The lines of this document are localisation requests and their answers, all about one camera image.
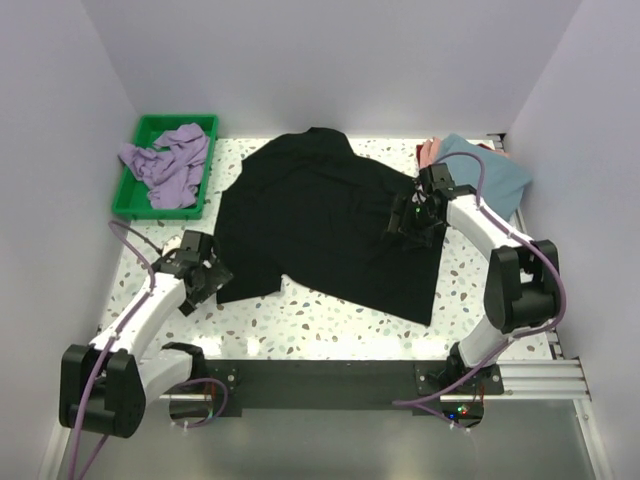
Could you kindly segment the black t shirt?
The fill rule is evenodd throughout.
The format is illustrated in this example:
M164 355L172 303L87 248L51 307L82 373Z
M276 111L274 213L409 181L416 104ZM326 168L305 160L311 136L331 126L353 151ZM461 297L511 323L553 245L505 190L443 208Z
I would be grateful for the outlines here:
M386 231L393 201L413 187L411 176L356 155L333 129L271 140L221 196L214 236L233 278L218 303L278 292L289 277L430 325L445 231L430 245Z

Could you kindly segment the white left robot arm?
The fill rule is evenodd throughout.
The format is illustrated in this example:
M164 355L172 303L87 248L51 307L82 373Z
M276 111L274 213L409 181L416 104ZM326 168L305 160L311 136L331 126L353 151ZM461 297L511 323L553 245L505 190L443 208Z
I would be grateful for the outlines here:
M203 350L170 342L152 359L143 353L174 313L193 313L232 279L213 235L187 230L146 268L148 279L116 320L61 360L62 426L129 438L146 407L179 386L196 392L209 375Z

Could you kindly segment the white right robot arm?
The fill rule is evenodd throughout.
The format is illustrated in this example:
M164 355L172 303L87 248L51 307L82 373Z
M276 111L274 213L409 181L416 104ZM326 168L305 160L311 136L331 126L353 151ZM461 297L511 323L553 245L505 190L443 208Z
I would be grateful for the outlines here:
M479 187L456 185L444 164L421 169L413 191L394 199L387 230L427 245L439 227L458 230L488 262L483 317L451 348L437 377L444 392L466 393L512 343L555 327L566 311L566 293L555 244L511 227Z

